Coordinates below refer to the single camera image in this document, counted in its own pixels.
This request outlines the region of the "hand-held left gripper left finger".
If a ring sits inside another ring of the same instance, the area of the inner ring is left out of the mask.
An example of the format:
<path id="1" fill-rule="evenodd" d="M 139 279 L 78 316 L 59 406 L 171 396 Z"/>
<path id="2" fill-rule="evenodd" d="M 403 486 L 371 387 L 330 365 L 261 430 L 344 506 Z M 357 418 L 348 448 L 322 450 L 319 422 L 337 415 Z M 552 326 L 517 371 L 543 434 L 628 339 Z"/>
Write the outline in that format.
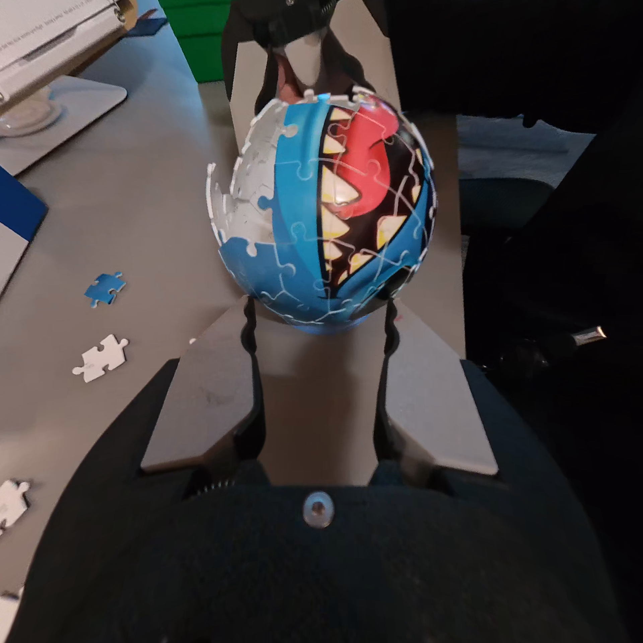
<path id="1" fill-rule="evenodd" d="M 256 356 L 255 303 L 242 296 L 180 358 L 141 469 L 203 468 L 234 475 L 256 460 L 266 419 Z"/>

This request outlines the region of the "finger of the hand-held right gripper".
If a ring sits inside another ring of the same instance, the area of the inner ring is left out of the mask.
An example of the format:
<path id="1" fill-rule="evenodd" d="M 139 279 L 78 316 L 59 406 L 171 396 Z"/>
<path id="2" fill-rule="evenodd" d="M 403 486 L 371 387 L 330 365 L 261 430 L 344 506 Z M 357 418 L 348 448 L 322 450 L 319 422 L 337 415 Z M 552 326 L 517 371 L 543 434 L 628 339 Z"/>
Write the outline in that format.
<path id="1" fill-rule="evenodd" d="M 270 44 L 267 1 L 232 1 L 221 36 L 224 84 L 237 147 L 242 147 L 264 84 Z"/>
<path id="2" fill-rule="evenodd" d="M 324 1 L 328 26 L 322 43 L 321 91 L 373 90 L 401 109 L 385 1 Z"/>

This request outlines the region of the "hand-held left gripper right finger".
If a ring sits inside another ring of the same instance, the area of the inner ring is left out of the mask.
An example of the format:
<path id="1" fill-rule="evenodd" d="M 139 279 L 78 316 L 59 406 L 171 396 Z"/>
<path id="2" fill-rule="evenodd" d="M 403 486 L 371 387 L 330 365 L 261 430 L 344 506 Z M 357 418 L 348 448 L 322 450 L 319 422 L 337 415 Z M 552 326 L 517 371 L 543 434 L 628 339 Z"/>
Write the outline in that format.
<path id="1" fill-rule="evenodd" d="M 442 471 L 493 478 L 496 458 L 459 355 L 400 300 L 384 318 L 374 448 L 405 482 L 427 487 Z"/>

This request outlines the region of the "blue cartoon puzzle ball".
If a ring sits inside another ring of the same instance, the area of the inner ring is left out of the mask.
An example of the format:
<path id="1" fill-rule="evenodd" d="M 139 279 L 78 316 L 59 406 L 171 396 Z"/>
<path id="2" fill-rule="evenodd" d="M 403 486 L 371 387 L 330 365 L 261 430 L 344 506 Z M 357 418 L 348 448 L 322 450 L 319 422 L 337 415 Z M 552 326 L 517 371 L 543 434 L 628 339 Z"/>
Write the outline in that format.
<path id="1" fill-rule="evenodd" d="M 253 118 L 224 192 L 206 205 L 238 286 L 311 334 L 355 327 L 420 268 L 437 211 L 416 126 L 376 93 L 274 98 Z"/>

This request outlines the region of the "blue puzzle piece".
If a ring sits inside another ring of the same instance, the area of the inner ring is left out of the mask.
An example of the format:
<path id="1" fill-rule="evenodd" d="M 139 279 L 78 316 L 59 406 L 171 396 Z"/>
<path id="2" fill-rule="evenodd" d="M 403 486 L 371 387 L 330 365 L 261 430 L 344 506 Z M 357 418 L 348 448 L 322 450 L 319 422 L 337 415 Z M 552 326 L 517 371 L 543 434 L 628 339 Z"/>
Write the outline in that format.
<path id="1" fill-rule="evenodd" d="M 102 273 L 85 290 L 84 296 L 90 299 L 91 308 L 96 309 L 99 303 L 110 305 L 117 294 L 126 285 L 122 278 L 123 273 L 118 271 L 113 274 Z"/>

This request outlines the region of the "cartoon printed puzzle box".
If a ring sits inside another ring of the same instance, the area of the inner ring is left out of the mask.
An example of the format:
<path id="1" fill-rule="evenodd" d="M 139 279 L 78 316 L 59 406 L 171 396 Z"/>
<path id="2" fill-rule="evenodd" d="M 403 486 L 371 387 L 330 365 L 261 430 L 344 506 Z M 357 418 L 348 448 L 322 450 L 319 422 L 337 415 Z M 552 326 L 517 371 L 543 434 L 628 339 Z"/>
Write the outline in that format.
<path id="1" fill-rule="evenodd" d="M 1 168 L 1 294 L 47 213 L 38 197 Z"/>

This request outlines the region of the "person's right hand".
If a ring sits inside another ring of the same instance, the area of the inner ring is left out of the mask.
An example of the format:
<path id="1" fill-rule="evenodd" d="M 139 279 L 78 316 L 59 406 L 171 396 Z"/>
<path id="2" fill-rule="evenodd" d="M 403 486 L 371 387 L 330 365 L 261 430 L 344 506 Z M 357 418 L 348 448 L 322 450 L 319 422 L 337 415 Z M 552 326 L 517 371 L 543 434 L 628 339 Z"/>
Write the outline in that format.
<path id="1" fill-rule="evenodd" d="M 275 60 L 278 70 L 275 98 L 290 105 L 300 102 L 303 100 L 303 92 L 291 63 L 280 52 L 275 52 Z"/>

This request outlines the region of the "green box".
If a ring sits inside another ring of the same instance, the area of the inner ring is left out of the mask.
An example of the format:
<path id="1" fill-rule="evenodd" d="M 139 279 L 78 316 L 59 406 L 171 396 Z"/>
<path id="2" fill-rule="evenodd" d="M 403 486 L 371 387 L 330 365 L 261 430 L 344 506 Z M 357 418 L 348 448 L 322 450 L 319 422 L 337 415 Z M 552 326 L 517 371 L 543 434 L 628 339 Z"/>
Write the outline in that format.
<path id="1" fill-rule="evenodd" d="M 231 1 L 159 1 L 197 83 L 223 80 L 221 41 Z"/>

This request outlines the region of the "dark blue flat card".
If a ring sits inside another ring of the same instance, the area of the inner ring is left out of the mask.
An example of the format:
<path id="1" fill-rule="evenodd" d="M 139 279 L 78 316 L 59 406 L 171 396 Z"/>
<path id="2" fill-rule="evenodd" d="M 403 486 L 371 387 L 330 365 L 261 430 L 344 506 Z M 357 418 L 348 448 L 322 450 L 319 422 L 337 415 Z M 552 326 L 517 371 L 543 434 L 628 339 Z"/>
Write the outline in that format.
<path id="1" fill-rule="evenodd" d="M 167 24 L 166 17 L 158 18 L 140 18 L 137 20 L 136 25 L 127 32 L 125 37 L 140 38 L 151 37 L 158 33 L 158 31 Z"/>

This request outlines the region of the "black office chair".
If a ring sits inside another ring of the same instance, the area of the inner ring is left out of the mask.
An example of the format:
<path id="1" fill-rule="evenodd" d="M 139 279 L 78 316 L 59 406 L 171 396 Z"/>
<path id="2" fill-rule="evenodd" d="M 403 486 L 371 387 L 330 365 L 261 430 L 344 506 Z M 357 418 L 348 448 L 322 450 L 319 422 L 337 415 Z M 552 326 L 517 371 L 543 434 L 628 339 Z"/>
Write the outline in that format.
<path id="1" fill-rule="evenodd" d="M 606 550 L 642 560 L 642 86 L 556 188 L 464 185 L 467 357 L 511 391 Z"/>

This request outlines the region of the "silver stand with white pedestal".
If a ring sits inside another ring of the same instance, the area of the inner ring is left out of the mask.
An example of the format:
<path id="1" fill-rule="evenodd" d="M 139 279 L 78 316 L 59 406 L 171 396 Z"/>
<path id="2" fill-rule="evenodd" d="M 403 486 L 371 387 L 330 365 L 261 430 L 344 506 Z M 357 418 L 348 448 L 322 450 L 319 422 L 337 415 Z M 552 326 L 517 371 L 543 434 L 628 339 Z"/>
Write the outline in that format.
<path id="1" fill-rule="evenodd" d="M 61 108 L 59 117 L 39 132 L 1 138 L 1 167 L 12 176 L 34 165 L 127 98 L 123 87 L 72 76 L 61 76 L 50 87 L 52 101 Z"/>

